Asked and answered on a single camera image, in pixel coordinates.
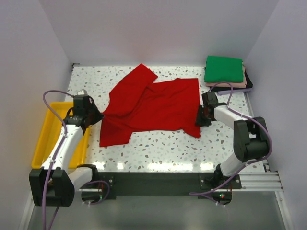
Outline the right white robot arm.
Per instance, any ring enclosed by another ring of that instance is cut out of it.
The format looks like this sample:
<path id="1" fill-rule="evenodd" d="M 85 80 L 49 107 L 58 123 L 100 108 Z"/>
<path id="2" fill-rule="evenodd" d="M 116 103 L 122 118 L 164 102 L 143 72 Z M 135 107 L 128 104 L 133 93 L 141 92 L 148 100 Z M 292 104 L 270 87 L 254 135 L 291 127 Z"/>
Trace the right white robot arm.
<path id="1" fill-rule="evenodd" d="M 231 178 L 250 162 L 262 160 L 271 151 L 271 138 L 262 117 L 250 117 L 220 103 L 214 92 L 202 95 L 196 117 L 196 125 L 209 127 L 213 121 L 220 121 L 233 130 L 233 153 L 223 163 L 216 166 L 208 180 L 211 186 L 225 188 Z"/>

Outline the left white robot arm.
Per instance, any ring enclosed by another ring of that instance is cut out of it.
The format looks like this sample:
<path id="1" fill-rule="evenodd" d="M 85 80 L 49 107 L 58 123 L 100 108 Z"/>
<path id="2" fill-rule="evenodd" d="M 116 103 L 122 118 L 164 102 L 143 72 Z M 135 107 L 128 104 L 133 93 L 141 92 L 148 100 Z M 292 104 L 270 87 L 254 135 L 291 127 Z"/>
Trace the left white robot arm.
<path id="1" fill-rule="evenodd" d="M 71 174 L 67 173 L 74 151 L 87 129 L 104 117 L 84 90 L 72 98 L 72 107 L 65 118 L 60 119 L 60 134 L 51 153 L 38 169 L 29 173 L 35 206 L 68 207 L 82 186 L 94 188 L 99 184 L 95 165 L 81 164 Z"/>

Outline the red t shirt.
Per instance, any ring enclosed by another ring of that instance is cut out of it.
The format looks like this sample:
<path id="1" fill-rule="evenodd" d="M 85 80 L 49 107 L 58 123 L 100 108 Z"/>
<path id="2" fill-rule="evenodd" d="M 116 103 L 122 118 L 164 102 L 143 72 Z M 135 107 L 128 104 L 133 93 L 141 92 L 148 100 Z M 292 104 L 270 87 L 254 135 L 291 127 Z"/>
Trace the red t shirt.
<path id="1" fill-rule="evenodd" d="M 127 144 L 134 132 L 183 130 L 200 137 L 195 124 L 200 104 L 198 79 L 156 82 L 157 78 L 140 64 L 111 90 L 103 112 L 100 147 Z"/>

